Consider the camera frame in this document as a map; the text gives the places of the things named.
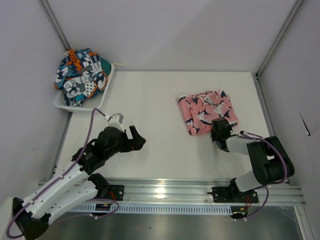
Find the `pink shark print shorts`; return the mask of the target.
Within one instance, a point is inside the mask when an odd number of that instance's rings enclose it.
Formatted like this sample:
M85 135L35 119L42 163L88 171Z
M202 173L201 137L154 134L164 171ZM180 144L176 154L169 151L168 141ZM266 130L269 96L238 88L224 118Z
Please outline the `pink shark print shorts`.
M239 124L230 96L224 90L182 95L177 98L177 105L191 136L209 133L216 119L226 119L231 127Z

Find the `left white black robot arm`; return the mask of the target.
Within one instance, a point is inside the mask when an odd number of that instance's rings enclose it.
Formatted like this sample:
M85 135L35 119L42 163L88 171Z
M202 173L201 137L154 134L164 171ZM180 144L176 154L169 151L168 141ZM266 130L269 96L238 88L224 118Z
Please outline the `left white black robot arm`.
M118 153L139 151L147 142L135 126L125 130L107 126L97 138L85 140L84 146L66 167L33 194L12 200L12 222L23 237L35 240L43 235L57 218L85 201L110 200L109 182L96 171Z

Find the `blue patterned shorts pile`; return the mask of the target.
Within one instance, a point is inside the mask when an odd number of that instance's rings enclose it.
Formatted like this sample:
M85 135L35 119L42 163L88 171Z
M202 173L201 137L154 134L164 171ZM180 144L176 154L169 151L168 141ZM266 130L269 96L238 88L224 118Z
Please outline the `blue patterned shorts pile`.
M104 94L114 70L114 64L90 48L67 50L54 80L62 105L79 108L86 100Z

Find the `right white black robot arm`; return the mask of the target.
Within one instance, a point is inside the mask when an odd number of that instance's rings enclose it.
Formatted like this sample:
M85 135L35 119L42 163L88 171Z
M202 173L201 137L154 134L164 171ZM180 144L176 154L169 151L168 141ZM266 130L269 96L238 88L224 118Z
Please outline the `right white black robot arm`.
M226 153L248 156L252 168L231 179L227 187L213 187L210 194L215 203L258 203L257 189L281 184L295 174L295 167L276 136L264 138L245 131L232 134L228 121L218 118L212 121L211 138Z

